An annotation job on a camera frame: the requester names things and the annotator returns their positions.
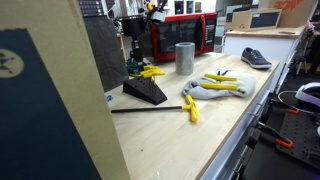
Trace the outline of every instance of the silver cylinder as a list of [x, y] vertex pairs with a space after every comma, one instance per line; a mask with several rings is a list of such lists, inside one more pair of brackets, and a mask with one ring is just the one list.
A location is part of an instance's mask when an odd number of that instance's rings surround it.
[[191, 42], [182, 42], [176, 47], [176, 73], [179, 75], [190, 75], [193, 73], [194, 49], [195, 45]]

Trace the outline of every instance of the shoe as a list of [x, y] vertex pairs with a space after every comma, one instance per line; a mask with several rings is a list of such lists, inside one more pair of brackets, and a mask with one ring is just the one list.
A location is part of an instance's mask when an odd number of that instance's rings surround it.
[[253, 50], [248, 47], [243, 50], [241, 60], [249, 63], [252, 68], [256, 69], [268, 69], [272, 67], [272, 64], [268, 62], [258, 50]]

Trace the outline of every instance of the red object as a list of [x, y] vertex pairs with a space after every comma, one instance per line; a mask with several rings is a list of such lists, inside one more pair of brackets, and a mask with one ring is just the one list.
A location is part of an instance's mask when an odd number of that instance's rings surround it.
[[276, 139], [276, 140], [275, 140], [275, 143], [276, 143], [276, 144], [279, 144], [280, 146], [282, 146], [282, 147], [284, 147], [284, 148], [287, 148], [287, 149], [292, 148], [293, 142], [292, 142], [290, 139], [287, 139], [287, 141], [289, 141], [289, 143], [286, 143], [286, 142], [284, 142], [284, 141], [281, 141], [280, 139]]
[[195, 55], [213, 52], [217, 13], [195, 13], [167, 16], [151, 26], [154, 62], [175, 59], [175, 44], [195, 43]]
[[299, 110], [293, 110], [293, 109], [286, 109], [286, 112], [287, 113], [290, 113], [290, 114], [295, 114], [295, 115], [297, 115], [297, 114], [299, 114]]

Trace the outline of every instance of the white sticker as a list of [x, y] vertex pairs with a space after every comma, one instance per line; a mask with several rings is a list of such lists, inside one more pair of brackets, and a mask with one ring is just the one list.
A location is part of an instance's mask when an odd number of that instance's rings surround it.
[[260, 17], [260, 14], [253, 14], [252, 17]]
[[318, 128], [317, 128], [317, 133], [320, 136], [320, 126], [318, 126]]
[[0, 49], [0, 78], [12, 78], [24, 69], [24, 63], [16, 53]]

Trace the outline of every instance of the wooden workbench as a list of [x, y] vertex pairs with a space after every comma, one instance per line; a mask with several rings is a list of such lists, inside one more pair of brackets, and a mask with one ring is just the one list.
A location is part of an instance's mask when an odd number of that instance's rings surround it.
[[[203, 77], [212, 70], [235, 70], [256, 77], [254, 94], [247, 98], [236, 96], [212, 100], [197, 100], [197, 123], [190, 121], [189, 112], [182, 110], [111, 113], [125, 161], [132, 179], [196, 179], [200, 178], [219, 149], [228, 139], [253, 100], [271, 79], [277, 61], [269, 70], [255, 70], [239, 57], [218, 53], [204, 54], [195, 59], [192, 75], [175, 73], [174, 62], [158, 67], [166, 72], [157, 76], [156, 83], [168, 100], [159, 104], [186, 104], [181, 94], [191, 79]], [[154, 105], [122, 92], [122, 86], [106, 92], [112, 95], [109, 109], [154, 107]]]

